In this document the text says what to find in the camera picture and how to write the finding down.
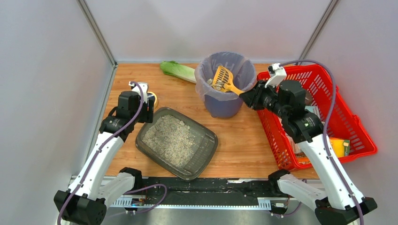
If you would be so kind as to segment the yellow litter scoop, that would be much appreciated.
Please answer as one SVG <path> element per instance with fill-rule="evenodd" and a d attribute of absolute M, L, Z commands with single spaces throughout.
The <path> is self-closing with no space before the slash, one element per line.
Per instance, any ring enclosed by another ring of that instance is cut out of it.
<path fill-rule="evenodd" d="M 218 66 L 216 73 L 214 75 L 212 85 L 215 90 L 221 92 L 233 92 L 238 96 L 243 93 L 242 90 L 238 89 L 233 83 L 233 73 L 229 71 L 226 67 L 220 65 Z"/>

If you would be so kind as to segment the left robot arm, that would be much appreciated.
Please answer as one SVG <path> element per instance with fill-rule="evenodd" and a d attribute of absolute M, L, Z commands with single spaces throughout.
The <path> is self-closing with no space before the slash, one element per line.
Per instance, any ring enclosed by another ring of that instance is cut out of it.
<path fill-rule="evenodd" d="M 153 121 L 154 101 L 145 90 L 123 91 L 118 105 L 102 121 L 94 149 L 77 178 L 65 191 L 57 191 L 54 203 L 62 221 L 100 225 L 108 208 L 128 191 L 142 188 L 142 172 L 125 167 L 104 186 L 102 180 L 116 152 L 137 123 Z"/>

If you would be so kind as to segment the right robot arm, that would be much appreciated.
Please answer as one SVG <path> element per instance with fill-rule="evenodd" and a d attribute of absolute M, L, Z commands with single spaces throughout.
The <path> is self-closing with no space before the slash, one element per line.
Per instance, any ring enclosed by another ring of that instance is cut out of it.
<path fill-rule="evenodd" d="M 305 108 L 306 90 L 297 81 L 282 81 L 278 88 L 258 81 L 239 97 L 254 110 L 268 110 L 282 120 L 285 133 L 310 160 L 324 190 L 318 190 L 281 169 L 269 175 L 278 192 L 290 195 L 309 207 L 323 225 L 346 225 L 375 210 L 377 204 L 353 184 L 326 132 L 326 123 Z"/>

